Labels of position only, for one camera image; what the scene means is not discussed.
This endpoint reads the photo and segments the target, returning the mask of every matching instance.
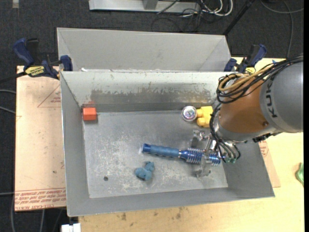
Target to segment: green object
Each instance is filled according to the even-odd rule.
[[[304,163],[299,164],[299,169],[295,174],[296,178],[304,185]]]

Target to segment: yellow clamp label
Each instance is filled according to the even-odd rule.
[[[253,74],[253,73],[255,73],[255,68],[254,68],[254,67],[247,67],[247,68],[246,68],[246,71],[247,71],[249,74]]]
[[[30,66],[28,69],[25,70],[25,72],[28,75],[36,76],[44,73],[45,72],[44,70],[45,70],[44,66]]]

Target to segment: black carpet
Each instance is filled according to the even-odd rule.
[[[12,0],[0,0],[0,79],[13,75],[15,67],[24,64],[12,50],[20,38],[38,38],[40,57],[46,58],[48,54],[51,60],[56,60],[58,27],[223,34],[247,0],[233,0],[234,9],[229,16],[218,20],[217,16],[206,15],[199,24],[174,14],[91,12],[88,1],[19,0],[19,9],[13,9]],[[267,58],[286,58],[302,53],[304,11],[277,13],[265,8],[262,2],[281,12],[304,7],[304,0],[256,0],[227,35],[231,55],[244,56],[252,44],[259,43],[267,48]],[[16,90],[16,81],[0,84],[0,89]],[[15,95],[0,92],[0,106],[15,110]],[[0,193],[14,189],[14,141],[14,114],[0,110]],[[11,195],[0,196],[2,232],[12,231],[11,203]],[[15,230],[39,231],[41,215],[41,211],[13,214]],[[65,211],[46,210],[42,231],[52,231],[57,218],[59,224],[69,221]]]

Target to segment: blue plush toy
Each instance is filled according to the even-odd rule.
[[[135,170],[135,175],[143,180],[150,180],[153,175],[153,170],[155,169],[155,164],[151,161],[146,162],[144,168],[137,168]]]

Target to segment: orange cube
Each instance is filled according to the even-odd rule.
[[[97,110],[95,107],[84,107],[83,108],[83,120],[96,120]]]

